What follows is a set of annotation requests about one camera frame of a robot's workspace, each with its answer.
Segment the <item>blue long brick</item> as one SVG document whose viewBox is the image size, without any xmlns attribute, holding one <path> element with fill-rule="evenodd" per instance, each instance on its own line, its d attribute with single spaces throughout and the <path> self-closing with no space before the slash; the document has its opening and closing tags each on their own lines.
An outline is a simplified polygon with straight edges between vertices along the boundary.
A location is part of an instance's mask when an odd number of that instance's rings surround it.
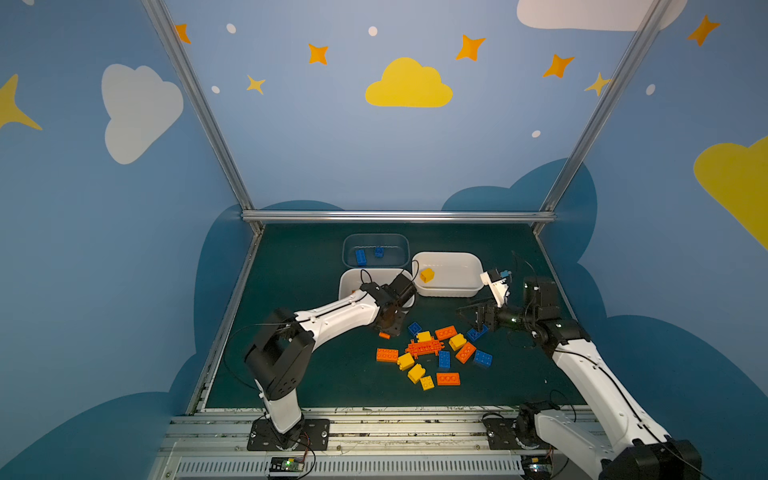
<svg viewBox="0 0 768 480">
<path fill-rule="evenodd" d="M 363 249 L 357 249 L 355 251 L 355 260 L 359 267 L 365 267 L 367 265 L 367 257 Z"/>
</svg>

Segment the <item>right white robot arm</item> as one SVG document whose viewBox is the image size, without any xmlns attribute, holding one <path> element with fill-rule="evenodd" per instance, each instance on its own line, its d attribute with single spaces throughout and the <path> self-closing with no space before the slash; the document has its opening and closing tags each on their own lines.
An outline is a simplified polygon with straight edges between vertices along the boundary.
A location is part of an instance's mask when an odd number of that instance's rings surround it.
<svg viewBox="0 0 768 480">
<path fill-rule="evenodd" d="M 700 479 L 702 458 L 688 440 L 677 440 L 633 398 L 575 319 L 562 315 L 556 283 L 523 282 L 523 305 L 509 304 L 507 272 L 481 273 L 492 300 L 477 303 L 479 328 L 507 326 L 526 332 L 570 379 L 602 427 L 598 437 L 551 401 L 520 406 L 512 425 L 515 443 L 527 450 L 551 447 L 593 479 Z"/>
</svg>

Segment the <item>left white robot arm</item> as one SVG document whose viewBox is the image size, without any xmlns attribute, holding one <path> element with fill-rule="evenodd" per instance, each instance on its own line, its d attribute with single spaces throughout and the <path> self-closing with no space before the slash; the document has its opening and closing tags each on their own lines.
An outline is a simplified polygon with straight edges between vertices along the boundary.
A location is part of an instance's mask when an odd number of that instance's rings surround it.
<svg viewBox="0 0 768 480">
<path fill-rule="evenodd" d="M 316 349 L 358 327 L 399 335 L 406 304 L 415 294 L 413 280 L 399 274 L 388 284 L 363 283 L 349 296 L 325 306 L 273 311 L 245 351 L 243 362 L 274 431 L 289 438 L 301 432 L 304 416 L 296 390 Z"/>
</svg>

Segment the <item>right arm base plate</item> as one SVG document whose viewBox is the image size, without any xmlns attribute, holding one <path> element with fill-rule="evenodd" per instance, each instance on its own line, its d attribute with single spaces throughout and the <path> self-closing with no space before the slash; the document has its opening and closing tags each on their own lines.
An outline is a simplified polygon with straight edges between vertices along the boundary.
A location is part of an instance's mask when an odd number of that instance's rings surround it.
<svg viewBox="0 0 768 480">
<path fill-rule="evenodd" d="M 520 423 L 516 418 L 498 414 L 484 415 L 481 422 L 492 450 L 534 450 L 541 446 L 535 431 L 529 430 L 525 423 Z"/>
</svg>

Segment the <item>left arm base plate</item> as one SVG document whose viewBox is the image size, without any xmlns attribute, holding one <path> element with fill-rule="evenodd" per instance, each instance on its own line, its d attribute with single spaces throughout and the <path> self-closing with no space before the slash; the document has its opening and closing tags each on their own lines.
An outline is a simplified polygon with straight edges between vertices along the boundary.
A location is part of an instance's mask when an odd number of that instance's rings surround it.
<svg viewBox="0 0 768 480">
<path fill-rule="evenodd" d="M 279 433 L 273 422 L 257 419 L 251 425 L 246 449 L 248 451 L 294 450 L 309 446 L 314 451 L 328 448 L 330 421 L 303 419 L 286 433 Z"/>
</svg>

